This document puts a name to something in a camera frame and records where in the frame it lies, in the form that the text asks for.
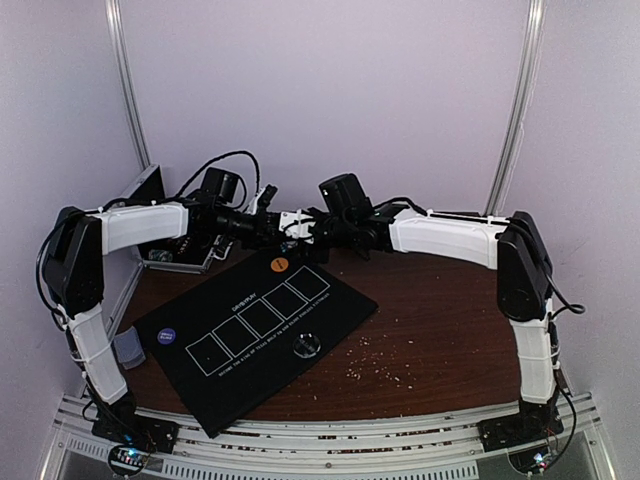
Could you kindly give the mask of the orange big blind button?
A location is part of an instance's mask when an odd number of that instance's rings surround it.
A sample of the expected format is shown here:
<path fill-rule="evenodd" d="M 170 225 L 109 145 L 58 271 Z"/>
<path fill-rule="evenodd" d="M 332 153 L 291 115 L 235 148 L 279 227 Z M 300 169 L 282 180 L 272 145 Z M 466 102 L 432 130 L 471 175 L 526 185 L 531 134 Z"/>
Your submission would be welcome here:
<path fill-rule="evenodd" d="M 289 260 L 285 257 L 274 258 L 270 263 L 270 268 L 276 273 L 285 272 L 289 268 Z"/>

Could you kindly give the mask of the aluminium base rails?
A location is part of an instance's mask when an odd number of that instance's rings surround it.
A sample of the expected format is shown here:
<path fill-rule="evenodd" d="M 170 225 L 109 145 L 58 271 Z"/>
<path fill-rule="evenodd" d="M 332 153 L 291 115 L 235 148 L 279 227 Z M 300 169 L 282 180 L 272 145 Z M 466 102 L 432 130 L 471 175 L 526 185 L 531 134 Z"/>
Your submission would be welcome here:
<path fill-rule="evenodd" d="M 514 463 L 543 447 L 562 458 L 545 479 L 614 479 L 607 437 L 590 394 L 558 402 L 565 432 L 488 451 L 477 425 L 514 413 L 507 403 L 399 418 L 276 422 L 241 420 L 211 439 L 194 417 L 145 409 L 179 430 L 170 454 L 156 453 L 139 479 L 522 479 Z"/>

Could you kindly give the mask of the aluminium frame post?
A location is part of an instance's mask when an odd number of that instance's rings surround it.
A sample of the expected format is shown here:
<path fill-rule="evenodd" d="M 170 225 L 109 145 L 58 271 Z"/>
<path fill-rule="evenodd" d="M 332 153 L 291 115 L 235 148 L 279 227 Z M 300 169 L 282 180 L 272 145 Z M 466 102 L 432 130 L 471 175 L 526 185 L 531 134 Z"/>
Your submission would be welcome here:
<path fill-rule="evenodd" d="M 122 20 L 121 2 L 118 0 L 106 0 L 105 11 L 131 140 L 140 169 L 145 170 L 151 165 L 151 160 L 135 95 Z"/>
<path fill-rule="evenodd" d="M 525 117 L 535 89 L 547 2 L 531 0 L 528 6 L 520 64 L 511 110 L 484 214 L 497 216 L 506 197 L 524 139 Z"/>

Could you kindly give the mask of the purple small blind button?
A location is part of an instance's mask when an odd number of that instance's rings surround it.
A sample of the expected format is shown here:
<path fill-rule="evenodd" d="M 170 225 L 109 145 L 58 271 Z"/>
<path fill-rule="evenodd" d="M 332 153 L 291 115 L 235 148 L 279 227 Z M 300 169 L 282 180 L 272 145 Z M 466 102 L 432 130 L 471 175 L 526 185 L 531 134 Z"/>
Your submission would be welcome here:
<path fill-rule="evenodd" d="M 173 328 L 163 328 L 158 331 L 156 340 L 161 345 L 170 345 L 176 340 L 177 334 Z"/>

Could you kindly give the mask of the aluminium poker chip case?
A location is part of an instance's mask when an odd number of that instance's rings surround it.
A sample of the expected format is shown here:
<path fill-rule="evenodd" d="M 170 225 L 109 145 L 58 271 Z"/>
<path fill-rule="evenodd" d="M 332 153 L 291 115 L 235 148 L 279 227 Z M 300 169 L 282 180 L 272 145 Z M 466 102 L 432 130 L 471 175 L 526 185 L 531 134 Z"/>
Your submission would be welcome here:
<path fill-rule="evenodd" d="M 152 164 L 143 170 L 123 191 L 122 197 L 131 200 L 160 200 L 165 198 L 161 169 Z M 233 241 L 223 235 L 195 232 L 175 239 L 161 239 L 136 245 L 133 253 L 144 267 L 176 273 L 204 274 L 214 261 L 228 258 Z M 147 259 L 151 249 L 164 249 L 173 253 L 171 263 L 152 262 Z"/>

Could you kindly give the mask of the right aluminium frame post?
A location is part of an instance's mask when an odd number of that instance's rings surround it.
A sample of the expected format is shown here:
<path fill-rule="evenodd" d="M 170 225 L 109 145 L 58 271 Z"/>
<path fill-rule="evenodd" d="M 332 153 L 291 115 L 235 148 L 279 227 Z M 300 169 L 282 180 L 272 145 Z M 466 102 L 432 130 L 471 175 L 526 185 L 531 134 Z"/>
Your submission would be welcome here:
<path fill-rule="evenodd" d="M 511 110 L 484 214 L 497 216 L 506 197 L 524 139 L 525 117 L 535 89 L 547 2 L 531 0 L 528 6 L 520 64 Z"/>

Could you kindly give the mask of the black dealer button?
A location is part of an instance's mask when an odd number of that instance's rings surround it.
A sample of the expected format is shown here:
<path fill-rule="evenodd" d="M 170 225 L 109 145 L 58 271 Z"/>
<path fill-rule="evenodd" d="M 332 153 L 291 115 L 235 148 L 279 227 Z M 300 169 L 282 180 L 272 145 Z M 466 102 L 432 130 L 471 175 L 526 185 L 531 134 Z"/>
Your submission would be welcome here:
<path fill-rule="evenodd" d="M 302 359 L 316 357 L 321 351 L 321 342 L 318 336 L 313 333 L 300 333 L 292 344 L 293 352 Z"/>

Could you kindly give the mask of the poker chip row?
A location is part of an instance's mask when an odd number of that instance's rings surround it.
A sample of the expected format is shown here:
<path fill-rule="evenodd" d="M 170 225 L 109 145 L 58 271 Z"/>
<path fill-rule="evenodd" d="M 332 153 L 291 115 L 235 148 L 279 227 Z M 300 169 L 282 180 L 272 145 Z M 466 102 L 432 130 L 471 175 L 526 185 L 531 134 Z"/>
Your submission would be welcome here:
<path fill-rule="evenodd" d="M 173 261 L 173 253 L 164 249 L 151 249 L 148 252 L 147 259 L 152 262 L 171 263 Z"/>

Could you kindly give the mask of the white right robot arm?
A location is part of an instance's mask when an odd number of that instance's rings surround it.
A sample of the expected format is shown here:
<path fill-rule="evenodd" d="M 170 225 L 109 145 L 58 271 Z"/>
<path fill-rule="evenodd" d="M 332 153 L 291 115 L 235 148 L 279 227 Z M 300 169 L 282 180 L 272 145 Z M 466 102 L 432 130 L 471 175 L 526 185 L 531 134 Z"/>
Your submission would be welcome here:
<path fill-rule="evenodd" d="M 513 330 L 521 385 L 519 410 L 487 427 L 530 442 L 550 429 L 560 395 L 553 267 L 533 218 L 439 213 L 396 197 L 375 207 L 309 209 L 286 229 L 315 251 L 352 247 L 463 260 L 496 274 L 497 305 Z"/>

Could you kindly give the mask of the left aluminium frame post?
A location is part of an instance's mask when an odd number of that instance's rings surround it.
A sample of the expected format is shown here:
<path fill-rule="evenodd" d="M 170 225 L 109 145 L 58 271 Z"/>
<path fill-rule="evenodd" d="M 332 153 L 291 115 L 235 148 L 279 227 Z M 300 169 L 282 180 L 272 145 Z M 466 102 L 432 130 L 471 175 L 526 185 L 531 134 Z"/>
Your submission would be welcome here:
<path fill-rule="evenodd" d="M 106 0 L 105 11 L 131 140 L 140 169 L 145 170 L 151 165 L 151 160 L 135 95 L 122 20 L 121 2 L 118 0 Z"/>

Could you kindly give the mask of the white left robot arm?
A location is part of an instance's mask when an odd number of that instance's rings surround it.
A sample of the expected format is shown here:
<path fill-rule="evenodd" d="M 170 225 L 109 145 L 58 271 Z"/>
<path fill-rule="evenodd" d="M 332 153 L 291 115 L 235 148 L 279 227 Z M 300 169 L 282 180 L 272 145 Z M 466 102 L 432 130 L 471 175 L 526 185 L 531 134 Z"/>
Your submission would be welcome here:
<path fill-rule="evenodd" d="M 123 444 L 144 433 L 138 415 L 119 405 L 129 387 L 117 365 L 103 320 L 103 258 L 134 245 L 185 236 L 193 229 L 244 242 L 270 241 L 281 234 L 280 215 L 218 210 L 198 203 L 165 201 L 83 211 L 67 207 L 44 241 L 39 277 L 54 301 L 53 313 L 94 402 L 108 412 L 106 429 Z"/>

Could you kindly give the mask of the black poker play mat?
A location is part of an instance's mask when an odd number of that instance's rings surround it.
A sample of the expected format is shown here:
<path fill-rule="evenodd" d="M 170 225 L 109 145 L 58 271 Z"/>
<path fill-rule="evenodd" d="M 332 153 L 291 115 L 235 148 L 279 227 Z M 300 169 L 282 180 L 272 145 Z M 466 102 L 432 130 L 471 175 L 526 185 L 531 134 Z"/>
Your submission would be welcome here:
<path fill-rule="evenodd" d="M 274 258 L 289 268 L 276 273 Z M 152 310 L 134 323 L 205 433 L 216 437 L 314 366 L 371 317 L 377 303 L 321 266 L 278 249 L 261 250 Z M 156 335 L 173 328 L 176 340 Z M 302 359 L 292 344 L 313 333 L 320 353 Z"/>

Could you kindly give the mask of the grey playing card deck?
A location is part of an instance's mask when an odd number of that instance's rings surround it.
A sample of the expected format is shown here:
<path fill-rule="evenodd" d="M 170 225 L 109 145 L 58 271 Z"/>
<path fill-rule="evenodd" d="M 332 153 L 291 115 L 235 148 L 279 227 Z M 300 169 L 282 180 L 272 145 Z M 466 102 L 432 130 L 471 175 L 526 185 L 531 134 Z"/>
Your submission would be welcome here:
<path fill-rule="evenodd" d="M 125 370 L 134 369 L 142 365 L 146 360 L 144 349 L 135 327 L 130 327 L 126 331 L 116 334 L 114 347 L 117 360 Z"/>

